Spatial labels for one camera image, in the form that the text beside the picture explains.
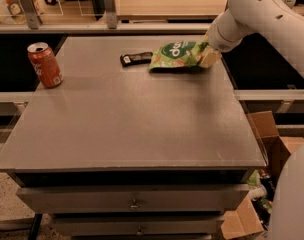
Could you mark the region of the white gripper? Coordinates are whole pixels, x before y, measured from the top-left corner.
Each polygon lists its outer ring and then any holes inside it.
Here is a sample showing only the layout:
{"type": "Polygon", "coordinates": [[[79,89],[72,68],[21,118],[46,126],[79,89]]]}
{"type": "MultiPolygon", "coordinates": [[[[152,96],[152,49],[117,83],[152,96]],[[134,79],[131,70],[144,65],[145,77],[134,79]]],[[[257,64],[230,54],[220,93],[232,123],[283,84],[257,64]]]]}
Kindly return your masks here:
{"type": "Polygon", "coordinates": [[[202,41],[208,42],[211,47],[207,47],[202,53],[199,66],[210,68],[221,59],[220,52],[225,53],[233,50],[245,36],[246,28],[237,22],[231,14],[220,14],[202,38],[202,41]]]}

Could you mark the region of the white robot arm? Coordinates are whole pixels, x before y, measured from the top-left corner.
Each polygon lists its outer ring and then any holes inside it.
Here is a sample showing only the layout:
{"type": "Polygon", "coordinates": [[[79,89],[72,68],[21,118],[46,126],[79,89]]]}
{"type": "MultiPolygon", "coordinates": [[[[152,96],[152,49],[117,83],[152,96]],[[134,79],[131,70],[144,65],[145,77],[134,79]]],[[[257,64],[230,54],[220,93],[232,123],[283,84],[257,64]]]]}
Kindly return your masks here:
{"type": "MultiPolygon", "coordinates": [[[[209,45],[228,52],[248,34],[262,35],[304,78],[304,17],[295,0],[227,0],[211,24],[209,45]]],[[[278,179],[267,240],[304,240],[304,143],[290,155],[278,179]]]]}

